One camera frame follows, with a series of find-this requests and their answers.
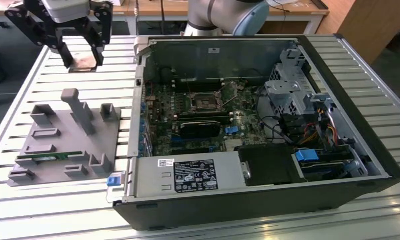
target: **motherboard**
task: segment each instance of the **motherboard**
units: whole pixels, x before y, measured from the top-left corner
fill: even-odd
[[[258,90],[243,79],[147,84],[152,155],[232,152],[239,146],[267,143]]]

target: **gray post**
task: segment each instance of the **gray post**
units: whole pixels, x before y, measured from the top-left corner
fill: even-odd
[[[83,103],[79,100],[79,90],[77,89],[64,89],[61,92],[60,99],[63,102],[68,103],[72,113],[79,120],[83,130],[87,135],[95,134],[96,130],[91,122],[91,116],[88,115]]]

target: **metal table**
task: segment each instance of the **metal table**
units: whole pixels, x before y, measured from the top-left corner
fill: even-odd
[[[400,99],[346,40],[331,35],[308,38],[400,164]],[[160,231],[131,229],[107,202],[105,179],[9,187],[8,174],[33,123],[29,113],[35,104],[69,109],[60,102],[64,88],[77,88],[91,108],[101,103],[123,108],[116,171],[125,169],[136,69],[133,41],[132,36],[112,38],[104,66],[96,73],[68,74],[60,56],[43,49],[0,126],[0,239],[400,239],[400,184],[336,210]],[[67,44],[72,52],[91,51],[81,37],[68,37]]]

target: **circuit board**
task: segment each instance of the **circuit board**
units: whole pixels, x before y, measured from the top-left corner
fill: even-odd
[[[267,143],[255,109],[256,90],[242,80],[224,81],[222,89],[211,92],[194,92],[195,88],[178,92],[164,84],[147,86],[153,156],[230,152],[243,145]],[[182,128],[202,123],[219,126],[214,137],[187,139]]]

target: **sticker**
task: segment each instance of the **sticker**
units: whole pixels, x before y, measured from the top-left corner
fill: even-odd
[[[222,51],[220,48],[210,48],[210,49],[208,49],[208,53],[210,53],[210,54],[219,54],[220,51]]]
[[[159,167],[172,167],[175,159],[159,159]]]
[[[219,181],[214,160],[172,162],[175,191],[182,193],[218,190]]]

